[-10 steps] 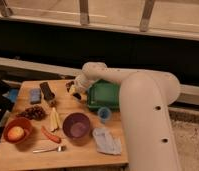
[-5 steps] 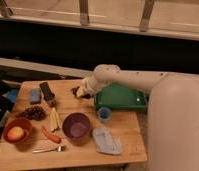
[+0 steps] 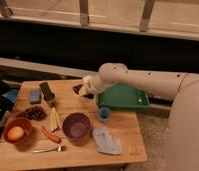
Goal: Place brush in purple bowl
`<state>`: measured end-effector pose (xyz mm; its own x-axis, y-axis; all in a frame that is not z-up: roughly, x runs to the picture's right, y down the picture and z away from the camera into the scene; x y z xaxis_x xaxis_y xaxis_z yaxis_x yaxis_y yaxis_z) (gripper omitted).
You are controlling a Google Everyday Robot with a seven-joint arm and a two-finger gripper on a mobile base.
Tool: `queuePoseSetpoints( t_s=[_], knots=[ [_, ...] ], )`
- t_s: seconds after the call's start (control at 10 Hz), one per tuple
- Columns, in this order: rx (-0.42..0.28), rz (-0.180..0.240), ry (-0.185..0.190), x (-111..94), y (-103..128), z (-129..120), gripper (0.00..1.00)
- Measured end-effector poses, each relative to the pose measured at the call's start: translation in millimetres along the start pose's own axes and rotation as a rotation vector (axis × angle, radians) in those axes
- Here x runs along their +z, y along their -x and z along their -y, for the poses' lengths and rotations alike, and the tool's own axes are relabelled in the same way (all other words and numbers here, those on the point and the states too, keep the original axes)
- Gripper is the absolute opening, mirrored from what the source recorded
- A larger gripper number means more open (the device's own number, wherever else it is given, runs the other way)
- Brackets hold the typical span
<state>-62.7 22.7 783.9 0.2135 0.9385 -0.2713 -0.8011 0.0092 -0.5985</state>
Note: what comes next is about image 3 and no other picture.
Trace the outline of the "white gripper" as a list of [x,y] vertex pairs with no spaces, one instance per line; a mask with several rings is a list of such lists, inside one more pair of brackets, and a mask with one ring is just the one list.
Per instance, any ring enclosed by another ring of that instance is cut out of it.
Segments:
[[85,97],[89,94],[99,94],[108,87],[110,87],[110,84],[103,82],[98,75],[88,75],[83,78],[83,85],[79,90],[79,95]]

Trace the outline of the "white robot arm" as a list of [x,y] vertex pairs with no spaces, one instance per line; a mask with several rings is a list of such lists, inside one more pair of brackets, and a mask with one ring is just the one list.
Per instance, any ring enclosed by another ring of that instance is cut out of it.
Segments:
[[125,83],[172,100],[167,141],[167,171],[199,171],[199,74],[129,70],[105,63],[96,75],[85,76],[80,96],[99,94]]

